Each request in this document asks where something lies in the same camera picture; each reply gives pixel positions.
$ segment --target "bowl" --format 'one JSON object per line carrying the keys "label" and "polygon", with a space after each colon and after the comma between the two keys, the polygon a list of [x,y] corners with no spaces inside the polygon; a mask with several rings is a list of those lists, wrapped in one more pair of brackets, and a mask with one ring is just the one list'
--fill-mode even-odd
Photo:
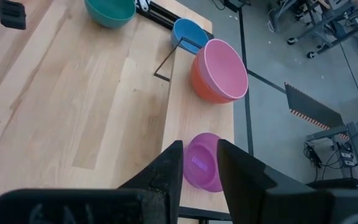
{"label": "bowl", "polygon": [[194,187],[209,192],[221,192],[217,167],[217,141],[220,138],[212,133],[197,135],[184,149],[184,178]]}
{"label": "bowl", "polygon": [[226,99],[216,94],[202,79],[198,68],[198,55],[195,56],[191,66],[191,84],[197,95],[210,103],[228,103],[233,101],[232,99]]}
{"label": "bowl", "polygon": [[198,66],[206,84],[218,95],[237,100],[248,91],[247,69],[228,43],[208,41],[199,51]]}
{"label": "bowl", "polygon": [[[202,47],[208,43],[208,36],[205,31],[189,19],[178,19],[174,23],[171,33],[172,46],[175,47],[182,37],[185,37]],[[198,47],[186,42],[185,40],[182,40],[179,46],[192,54],[196,54],[199,51]]]}
{"label": "bowl", "polygon": [[92,19],[109,28],[125,25],[136,13],[133,0],[85,0],[85,5]]}

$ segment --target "gray floor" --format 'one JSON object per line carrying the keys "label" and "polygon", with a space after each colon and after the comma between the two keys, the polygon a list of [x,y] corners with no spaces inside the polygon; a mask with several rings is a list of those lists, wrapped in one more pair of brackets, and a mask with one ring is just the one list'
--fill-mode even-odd
{"label": "gray floor", "polygon": [[[212,21],[215,37],[241,52],[237,13],[228,9],[219,11],[213,0],[178,1]],[[358,120],[358,89],[354,81],[358,84],[358,42],[349,39],[325,54],[308,59],[306,54],[316,50],[320,43],[310,37],[287,45],[286,40],[302,33],[306,26],[286,12],[281,18],[280,32],[272,33],[267,26],[267,4],[268,0],[252,1],[252,6],[243,8],[248,69],[278,86],[290,83],[336,110],[345,123]],[[303,143],[306,135],[321,129],[292,115],[285,94],[251,76],[249,80],[255,157],[300,182],[313,181],[315,169],[303,155]],[[238,100],[234,106],[235,144],[247,151],[244,102]],[[317,145],[316,149],[323,162],[332,154],[328,142]],[[324,178],[340,176],[337,170],[327,169]]]}

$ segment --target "magenta bowl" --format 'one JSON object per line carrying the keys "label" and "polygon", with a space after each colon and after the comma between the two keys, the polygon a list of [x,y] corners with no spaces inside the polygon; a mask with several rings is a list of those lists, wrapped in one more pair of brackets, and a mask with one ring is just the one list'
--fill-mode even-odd
{"label": "magenta bowl", "polygon": [[217,167],[217,141],[220,138],[212,133],[197,135],[184,149],[184,178],[199,189],[221,192]]}
{"label": "magenta bowl", "polygon": [[237,100],[247,93],[247,69],[241,57],[228,43],[212,39],[198,54],[201,76],[217,94]]}

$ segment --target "orange bowl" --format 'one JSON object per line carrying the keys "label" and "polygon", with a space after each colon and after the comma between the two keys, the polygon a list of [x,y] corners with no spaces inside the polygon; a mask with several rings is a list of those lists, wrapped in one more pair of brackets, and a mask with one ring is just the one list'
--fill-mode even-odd
{"label": "orange bowl", "polygon": [[233,101],[231,99],[226,99],[216,94],[202,79],[198,68],[198,54],[192,62],[191,66],[191,84],[197,95],[208,102],[228,103]]}

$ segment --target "teal bowl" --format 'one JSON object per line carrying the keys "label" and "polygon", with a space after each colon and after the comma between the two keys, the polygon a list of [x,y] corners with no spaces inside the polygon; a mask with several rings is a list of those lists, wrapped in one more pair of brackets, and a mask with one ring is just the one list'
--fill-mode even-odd
{"label": "teal bowl", "polygon": [[133,0],[85,0],[87,12],[99,24],[119,28],[136,14]]}

